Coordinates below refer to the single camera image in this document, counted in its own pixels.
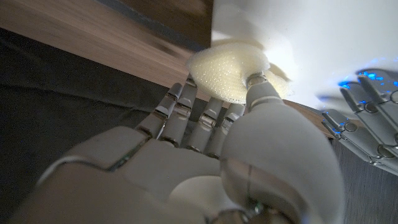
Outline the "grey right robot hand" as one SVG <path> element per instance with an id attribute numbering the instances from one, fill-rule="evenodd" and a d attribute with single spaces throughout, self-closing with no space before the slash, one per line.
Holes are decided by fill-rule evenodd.
<path id="1" fill-rule="evenodd" d="M 224 120 L 218 157 L 171 142 L 168 106 L 71 148 L 11 223 L 341 223 L 343 177 L 324 135 L 262 72 L 246 86 L 249 111 Z"/>

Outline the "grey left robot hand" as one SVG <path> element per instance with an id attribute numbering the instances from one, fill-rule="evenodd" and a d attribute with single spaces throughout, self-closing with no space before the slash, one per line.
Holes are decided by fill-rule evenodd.
<path id="1" fill-rule="evenodd" d="M 397 72 L 362 70 L 339 86 L 358 121 L 330 109 L 322 125 L 360 159 L 397 175 Z"/>

